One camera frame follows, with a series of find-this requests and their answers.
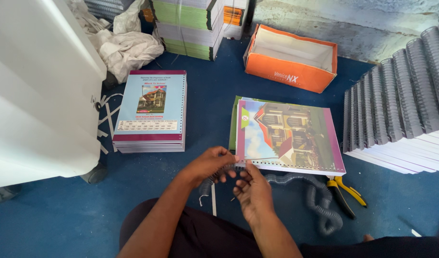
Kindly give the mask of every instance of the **white plastic container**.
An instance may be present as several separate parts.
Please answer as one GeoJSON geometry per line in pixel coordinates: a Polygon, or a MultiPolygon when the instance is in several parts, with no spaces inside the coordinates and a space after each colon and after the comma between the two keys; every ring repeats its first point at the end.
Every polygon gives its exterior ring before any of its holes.
{"type": "Polygon", "coordinates": [[[97,165],[105,78],[63,0],[0,0],[0,187],[97,165]]]}

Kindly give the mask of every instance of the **green paper stack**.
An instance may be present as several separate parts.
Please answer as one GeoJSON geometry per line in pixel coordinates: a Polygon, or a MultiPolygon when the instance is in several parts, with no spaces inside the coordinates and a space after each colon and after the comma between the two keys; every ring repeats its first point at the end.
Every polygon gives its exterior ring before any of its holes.
{"type": "Polygon", "coordinates": [[[214,61],[223,39],[223,0],[150,0],[168,52],[214,61]]]}

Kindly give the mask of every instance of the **cardboard box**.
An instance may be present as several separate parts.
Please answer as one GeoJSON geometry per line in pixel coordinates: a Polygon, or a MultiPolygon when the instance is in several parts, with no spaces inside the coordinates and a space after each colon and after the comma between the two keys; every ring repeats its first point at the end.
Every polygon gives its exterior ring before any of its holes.
{"type": "Polygon", "coordinates": [[[245,72],[321,93],[337,72],[337,44],[257,25],[243,56],[245,72]]]}

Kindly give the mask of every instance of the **blue carpet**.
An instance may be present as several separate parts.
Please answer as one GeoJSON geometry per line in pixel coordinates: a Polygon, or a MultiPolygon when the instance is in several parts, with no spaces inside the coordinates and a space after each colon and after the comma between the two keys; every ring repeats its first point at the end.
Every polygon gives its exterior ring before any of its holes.
{"type": "MultiPolygon", "coordinates": [[[[215,62],[164,53],[156,61],[167,70],[187,70],[186,152],[121,154],[111,151],[111,138],[101,138],[110,151],[101,161],[109,175],[97,185],[81,178],[52,178],[23,185],[23,191],[0,204],[0,258],[2,257],[101,257],[118,253],[119,228],[126,214],[138,203],[158,197],[177,172],[205,149],[228,145],[232,104],[236,95],[279,102],[329,107],[338,138],[343,129],[343,92],[372,67],[371,64],[339,58],[338,75],[322,93],[312,93],[246,74],[242,55],[248,45],[224,40],[215,62]]],[[[160,69],[151,62],[144,69],[160,69]]],[[[125,85],[104,92],[124,92],[125,85]]],[[[121,97],[111,99],[111,110],[121,97]]],[[[102,110],[100,118],[106,114],[102,110]]],[[[109,132],[108,125],[100,129],[109,132]]],[[[405,175],[343,155],[347,175],[344,183],[357,189],[369,203],[360,206],[343,192],[357,215],[330,237],[320,237],[317,218],[304,203],[301,182],[273,185],[275,209],[296,243],[353,244],[363,234],[373,237],[411,236],[415,229],[423,236],[439,235],[439,172],[405,175]]],[[[218,217],[248,228],[237,200],[234,182],[216,187],[218,217]]],[[[211,198],[193,191],[188,206],[211,213],[211,198]]]]}

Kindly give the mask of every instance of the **pliers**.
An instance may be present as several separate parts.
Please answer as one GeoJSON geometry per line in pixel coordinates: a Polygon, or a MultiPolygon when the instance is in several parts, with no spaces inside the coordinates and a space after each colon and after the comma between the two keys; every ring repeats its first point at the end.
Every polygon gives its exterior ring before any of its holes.
{"type": "Polygon", "coordinates": [[[349,194],[351,194],[355,199],[365,208],[368,207],[368,203],[366,200],[361,196],[361,194],[356,191],[352,187],[346,187],[342,183],[342,177],[341,176],[329,176],[327,177],[330,179],[326,183],[326,186],[331,189],[333,192],[333,195],[341,207],[342,211],[352,220],[356,218],[355,214],[353,213],[352,209],[348,206],[347,202],[345,201],[344,197],[342,196],[341,190],[339,189],[339,186],[342,187],[345,191],[347,191],[349,194]]]}

